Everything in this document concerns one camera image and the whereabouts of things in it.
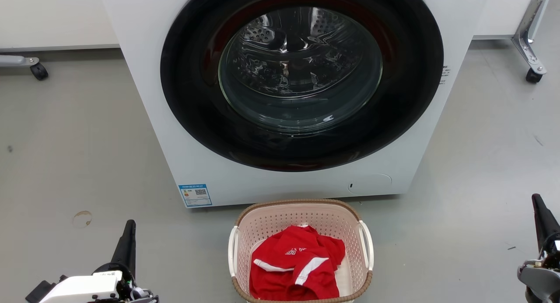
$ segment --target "laundry basket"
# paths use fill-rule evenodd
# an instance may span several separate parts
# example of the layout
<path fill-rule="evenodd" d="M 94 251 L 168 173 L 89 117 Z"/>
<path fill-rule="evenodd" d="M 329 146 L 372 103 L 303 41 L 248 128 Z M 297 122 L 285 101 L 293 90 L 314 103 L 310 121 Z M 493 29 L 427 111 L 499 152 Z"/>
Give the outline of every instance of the laundry basket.
<path fill-rule="evenodd" d="M 346 257 L 336 271 L 341 297 L 306 303 L 352 302 L 364 294 L 372 278 L 374 245 L 358 212 L 342 201 L 291 200 L 252 205 L 243 211 L 231 230 L 227 250 L 230 274 L 234 288 L 244 300 L 275 302 L 249 294 L 251 255 L 262 241 L 291 225 L 310 225 L 321 235 L 341 239 L 346 246 Z"/>

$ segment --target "red shirt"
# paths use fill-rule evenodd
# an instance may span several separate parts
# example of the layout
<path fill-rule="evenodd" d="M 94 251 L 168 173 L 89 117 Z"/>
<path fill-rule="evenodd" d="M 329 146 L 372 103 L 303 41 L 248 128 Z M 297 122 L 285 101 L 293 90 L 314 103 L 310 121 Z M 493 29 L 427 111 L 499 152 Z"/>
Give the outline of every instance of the red shirt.
<path fill-rule="evenodd" d="M 250 293 L 276 301 L 339 297 L 334 271 L 345 254 L 341 240 L 319 235 L 310 226 L 290 226 L 252 253 Z"/>

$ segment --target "black wheel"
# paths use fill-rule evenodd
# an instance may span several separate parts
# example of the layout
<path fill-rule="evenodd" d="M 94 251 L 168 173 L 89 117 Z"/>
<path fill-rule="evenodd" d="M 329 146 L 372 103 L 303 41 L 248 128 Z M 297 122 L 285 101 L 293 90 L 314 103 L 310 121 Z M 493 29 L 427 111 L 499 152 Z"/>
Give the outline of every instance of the black wheel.
<path fill-rule="evenodd" d="M 42 66 L 42 64 L 37 63 L 36 65 L 32 65 L 29 67 L 31 69 L 31 73 L 35 76 L 36 79 L 42 81 L 49 77 L 49 73 L 46 71 L 46 68 Z"/>
<path fill-rule="evenodd" d="M 542 79 L 543 75 L 542 74 L 536 74 L 532 68 L 530 68 L 527 72 L 527 76 L 525 77 L 525 79 L 527 80 L 527 82 L 529 83 L 538 83 L 540 82 L 540 79 Z"/>

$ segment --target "front-loading washing machine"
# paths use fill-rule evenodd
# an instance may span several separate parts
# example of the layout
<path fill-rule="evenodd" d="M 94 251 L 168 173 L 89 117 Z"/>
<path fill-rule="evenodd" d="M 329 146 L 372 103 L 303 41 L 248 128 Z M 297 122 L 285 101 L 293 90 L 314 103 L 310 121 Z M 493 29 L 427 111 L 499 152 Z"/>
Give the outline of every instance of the front-loading washing machine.
<path fill-rule="evenodd" d="M 485 2 L 103 1 L 188 208 L 406 192 Z"/>

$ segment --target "basket handle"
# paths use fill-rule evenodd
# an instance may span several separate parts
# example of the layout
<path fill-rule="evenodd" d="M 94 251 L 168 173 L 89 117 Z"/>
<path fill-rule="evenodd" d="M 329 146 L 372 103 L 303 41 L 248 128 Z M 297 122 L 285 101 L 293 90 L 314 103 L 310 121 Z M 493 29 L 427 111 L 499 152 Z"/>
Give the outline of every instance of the basket handle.
<path fill-rule="evenodd" d="M 360 230 L 362 231 L 362 233 L 366 235 L 365 242 L 366 242 L 367 257 L 368 257 L 367 269 L 369 271 L 372 271 L 374 269 L 374 243 L 372 242 L 371 239 L 370 230 L 368 229 L 366 223 L 364 223 L 362 220 L 360 220 Z"/>
<path fill-rule="evenodd" d="M 234 259 L 235 255 L 235 244 L 237 243 L 239 235 L 238 226 L 235 225 L 233 229 L 231 229 L 230 233 L 230 241 L 227 246 L 227 263 L 230 265 L 230 275 L 235 277 L 236 269 L 234 266 Z"/>

